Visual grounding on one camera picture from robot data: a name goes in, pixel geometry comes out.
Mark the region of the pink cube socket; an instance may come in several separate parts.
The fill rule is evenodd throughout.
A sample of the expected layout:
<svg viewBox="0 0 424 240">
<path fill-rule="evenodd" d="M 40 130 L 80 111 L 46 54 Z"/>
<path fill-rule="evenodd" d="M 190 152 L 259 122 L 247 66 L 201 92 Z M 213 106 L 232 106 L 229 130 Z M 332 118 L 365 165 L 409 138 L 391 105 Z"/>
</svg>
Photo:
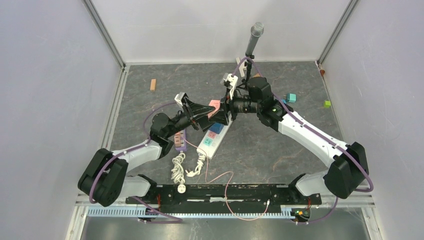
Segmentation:
<svg viewBox="0 0 424 240">
<path fill-rule="evenodd" d="M 210 119 L 212 116 L 214 116 L 219 111 L 220 106 L 221 106 L 221 102 L 220 102 L 220 100 L 213 99 L 209 102 L 209 106 L 214 107 L 214 110 L 211 111 L 210 113 L 208 113 L 208 115 L 207 115 L 208 118 Z"/>
</svg>

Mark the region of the white multicolour power strip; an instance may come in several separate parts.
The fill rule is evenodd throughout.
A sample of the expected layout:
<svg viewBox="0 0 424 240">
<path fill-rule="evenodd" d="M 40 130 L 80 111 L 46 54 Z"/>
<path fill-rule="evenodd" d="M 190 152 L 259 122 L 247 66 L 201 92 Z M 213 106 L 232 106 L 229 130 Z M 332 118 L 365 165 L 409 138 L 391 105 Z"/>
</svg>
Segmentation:
<svg viewBox="0 0 424 240">
<path fill-rule="evenodd" d="M 197 153 L 200 156 L 206 156 L 207 158 L 212 159 L 232 123 L 233 122 L 230 121 L 228 125 L 225 125 L 220 134 L 215 134 L 208 129 L 197 147 Z"/>
</svg>

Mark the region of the purple USB power strip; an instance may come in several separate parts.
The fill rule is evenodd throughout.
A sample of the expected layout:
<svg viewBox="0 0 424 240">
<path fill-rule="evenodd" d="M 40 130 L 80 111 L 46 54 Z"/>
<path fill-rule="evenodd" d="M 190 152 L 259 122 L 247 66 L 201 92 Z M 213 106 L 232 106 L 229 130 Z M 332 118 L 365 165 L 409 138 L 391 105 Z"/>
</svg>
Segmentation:
<svg viewBox="0 0 424 240">
<path fill-rule="evenodd" d="M 175 146 L 175 149 L 178 152 L 186 152 L 187 151 L 187 144 L 186 144 L 185 138 L 186 138 L 186 130 L 185 129 L 177 132 L 174 135 L 174 146 Z"/>
</svg>

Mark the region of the brown charger plug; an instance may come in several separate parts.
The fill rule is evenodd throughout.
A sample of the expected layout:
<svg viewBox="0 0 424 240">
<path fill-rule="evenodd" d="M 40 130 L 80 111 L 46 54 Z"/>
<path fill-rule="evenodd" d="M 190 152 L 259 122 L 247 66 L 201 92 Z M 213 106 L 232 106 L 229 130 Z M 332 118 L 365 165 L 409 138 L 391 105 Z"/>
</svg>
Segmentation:
<svg viewBox="0 0 424 240">
<path fill-rule="evenodd" d="M 174 144 L 176 148 L 182 148 L 185 146 L 185 140 L 181 137 L 180 133 L 174 135 Z"/>
</svg>

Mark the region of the blue cube socket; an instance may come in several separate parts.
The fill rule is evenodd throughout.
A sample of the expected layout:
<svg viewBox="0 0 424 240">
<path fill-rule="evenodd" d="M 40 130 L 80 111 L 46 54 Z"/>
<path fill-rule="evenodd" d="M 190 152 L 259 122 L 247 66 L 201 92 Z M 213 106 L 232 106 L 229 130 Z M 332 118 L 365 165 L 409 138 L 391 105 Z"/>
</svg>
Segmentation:
<svg viewBox="0 0 424 240">
<path fill-rule="evenodd" d="M 221 133 L 224 127 L 224 124 L 216 122 L 208 130 L 218 135 Z"/>
</svg>

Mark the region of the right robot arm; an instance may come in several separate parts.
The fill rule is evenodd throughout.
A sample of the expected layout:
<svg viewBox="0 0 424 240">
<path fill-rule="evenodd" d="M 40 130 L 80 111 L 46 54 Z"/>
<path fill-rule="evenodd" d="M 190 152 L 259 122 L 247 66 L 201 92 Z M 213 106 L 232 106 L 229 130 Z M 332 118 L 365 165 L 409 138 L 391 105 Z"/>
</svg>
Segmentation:
<svg viewBox="0 0 424 240">
<path fill-rule="evenodd" d="M 326 171 L 303 174 L 289 189 L 289 199 L 302 204 L 310 195 L 331 193 L 347 199 L 353 192 L 370 193 L 374 184 L 369 176 L 365 148 L 358 142 L 338 140 L 305 120 L 273 92 L 265 77 L 246 81 L 248 94 L 238 96 L 238 78 L 226 73 L 221 84 L 226 94 L 220 107 L 208 120 L 228 126 L 238 114 L 256 114 L 259 121 L 274 131 L 291 138 L 312 152 L 327 167 Z"/>
</svg>

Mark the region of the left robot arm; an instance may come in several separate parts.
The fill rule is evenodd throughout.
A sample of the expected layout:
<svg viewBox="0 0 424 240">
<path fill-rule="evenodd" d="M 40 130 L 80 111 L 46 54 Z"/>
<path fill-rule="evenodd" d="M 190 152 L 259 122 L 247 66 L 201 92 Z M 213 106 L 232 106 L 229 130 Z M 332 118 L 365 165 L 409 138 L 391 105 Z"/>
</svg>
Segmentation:
<svg viewBox="0 0 424 240">
<path fill-rule="evenodd" d="M 170 138 L 176 133 L 190 126 L 196 130 L 206 128 L 209 113 L 215 111 L 215 107 L 194 103 L 186 96 L 177 104 L 181 111 L 172 118 L 158 110 L 150 114 L 152 125 L 142 143 L 116 151 L 101 148 L 95 152 L 77 183 L 78 189 L 88 195 L 90 203 L 108 207 L 118 198 L 132 196 L 138 196 L 145 204 L 156 200 L 157 190 L 148 180 L 129 179 L 127 173 L 166 156 L 174 146 Z"/>
</svg>

